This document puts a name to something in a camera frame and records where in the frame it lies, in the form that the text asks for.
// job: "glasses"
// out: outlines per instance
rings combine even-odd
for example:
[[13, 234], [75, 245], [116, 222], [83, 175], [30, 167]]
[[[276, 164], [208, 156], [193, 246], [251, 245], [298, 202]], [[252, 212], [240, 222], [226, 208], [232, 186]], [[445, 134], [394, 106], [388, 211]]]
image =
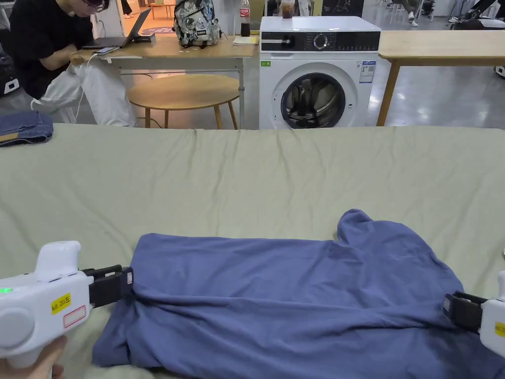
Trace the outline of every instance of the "glasses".
[[93, 8], [96, 13], [100, 13], [101, 11], [105, 10], [104, 3], [100, 3], [99, 5], [90, 3], [88, 0], [82, 0], [83, 3], [85, 3], [88, 7]]

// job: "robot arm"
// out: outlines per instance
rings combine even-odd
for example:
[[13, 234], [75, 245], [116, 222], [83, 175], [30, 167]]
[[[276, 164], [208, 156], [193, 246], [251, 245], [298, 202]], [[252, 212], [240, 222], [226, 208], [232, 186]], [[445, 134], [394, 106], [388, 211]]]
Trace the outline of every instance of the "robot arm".
[[44, 245], [33, 273], [0, 279], [0, 358], [12, 367], [30, 367], [45, 345], [84, 323], [91, 309], [131, 292], [130, 267], [81, 271], [80, 250], [77, 241]]
[[443, 310], [454, 325], [479, 334], [485, 347], [505, 357], [505, 271], [499, 273], [498, 285], [496, 299], [462, 292], [447, 294]]

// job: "camouflage backpack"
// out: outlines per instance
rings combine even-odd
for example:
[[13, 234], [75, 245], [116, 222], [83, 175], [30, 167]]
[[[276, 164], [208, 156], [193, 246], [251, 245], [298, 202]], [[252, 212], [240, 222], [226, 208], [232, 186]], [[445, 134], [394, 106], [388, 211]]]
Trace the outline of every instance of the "camouflage backpack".
[[219, 42], [219, 20], [212, 0], [177, 0], [174, 30], [184, 48], [216, 45]]

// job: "black bag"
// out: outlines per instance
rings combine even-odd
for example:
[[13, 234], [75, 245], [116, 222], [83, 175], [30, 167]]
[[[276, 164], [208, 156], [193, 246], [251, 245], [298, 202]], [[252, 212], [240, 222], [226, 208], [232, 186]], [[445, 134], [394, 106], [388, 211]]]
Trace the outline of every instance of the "black bag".
[[12, 58], [0, 50], [0, 97], [19, 89]]

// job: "washing machine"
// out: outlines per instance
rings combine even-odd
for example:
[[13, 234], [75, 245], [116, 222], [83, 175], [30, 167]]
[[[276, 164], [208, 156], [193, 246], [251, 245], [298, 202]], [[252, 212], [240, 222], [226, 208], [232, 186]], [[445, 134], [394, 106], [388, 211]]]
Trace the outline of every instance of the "washing machine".
[[381, 29], [360, 17], [263, 17], [260, 129], [364, 126]]

